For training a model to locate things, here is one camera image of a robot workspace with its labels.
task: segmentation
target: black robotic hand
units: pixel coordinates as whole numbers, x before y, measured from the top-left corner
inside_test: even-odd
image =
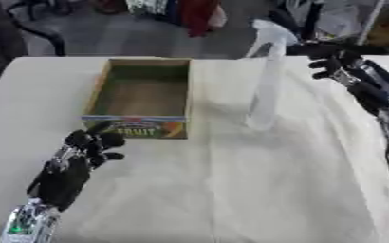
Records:
[[[315,73],[314,79],[330,78],[342,83],[370,114],[377,116],[379,109],[388,107],[389,72],[376,63],[335,43],[317,44],[309,58],[313,61],[309,67],[324,69]]]
[[[123,135],[103,133],[111,124],[77,130],[65,139],[65,146],[48,161],[42,172],[29,185],[27,193],[46,205],[66,210],[90,179],[90,172],[108,160],[121,160],[123,154],[104,152],[124,145]]]
[[[389,72],[380,65],[334,44],[317,45],[309,58],[309,67],[323,68],[314,79],[330,78],[347,87],[360,105],[377,117],[387,138],[386,159],[389,165]]]

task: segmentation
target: plastic bottle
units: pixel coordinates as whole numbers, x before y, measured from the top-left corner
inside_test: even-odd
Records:
[[[286,46],[295,44],[297,38],[289,30],[269,21],[255,20],[253,26],[258,29],[257,37],[247,57],[253,56],[264,44],[272,43],[272,46],[250,104],[246,124],[252,129],[265,131],[272,127],[275,118]]]

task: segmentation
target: cardboard tray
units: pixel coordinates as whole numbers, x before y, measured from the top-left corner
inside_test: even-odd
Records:
[[[190,60],[111,59],[83,114],[127,138],[187,139]]]

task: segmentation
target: red object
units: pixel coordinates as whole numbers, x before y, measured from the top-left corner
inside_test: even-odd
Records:
[[[202,36],[210,28],[208,25],[218,0],[180,0],[181,23],[189,29],[190,37]]]

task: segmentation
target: table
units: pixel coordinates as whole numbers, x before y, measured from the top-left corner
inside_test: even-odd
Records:
[[[389,69],[389,57],[371,57]],[[107,58],[20,58],[0,80],[0,231],[79,119]],[[243,124],[261,59],[194,60],[188,140],[129,140],[63,214],[58,242],[389,242],[375,120],[288,57],[277,120]]]

